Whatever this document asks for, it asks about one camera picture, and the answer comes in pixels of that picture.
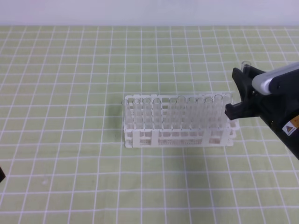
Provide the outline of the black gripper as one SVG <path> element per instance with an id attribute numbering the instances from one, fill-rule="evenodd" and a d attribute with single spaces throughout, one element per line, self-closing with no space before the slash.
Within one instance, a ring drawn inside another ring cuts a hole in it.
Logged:
<path id="1" fill-rule="evenodd" d="M 261 115 L 271 130 L 282 140 L 299 139 L 299 91 L 280 95 L 262 95 L 252 87 L 253 78 L 265 73 L 251 65 L 242 70 L 233 68 L 232 78 L 240 94 L 241 102 L 226 104 L 225 114 L 230 120 L 252 118 Z"/>

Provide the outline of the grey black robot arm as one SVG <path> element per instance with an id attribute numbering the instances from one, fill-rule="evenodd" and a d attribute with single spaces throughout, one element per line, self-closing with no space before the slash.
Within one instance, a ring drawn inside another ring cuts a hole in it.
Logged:
<path id="1" fill-rule="evenodd" d="M 253 66 L 233 68 L 241 102 L 227 104 L 230 120 L 260 117 L 295 155 L 299 156 L 299 65 L 262 71 Z"/>

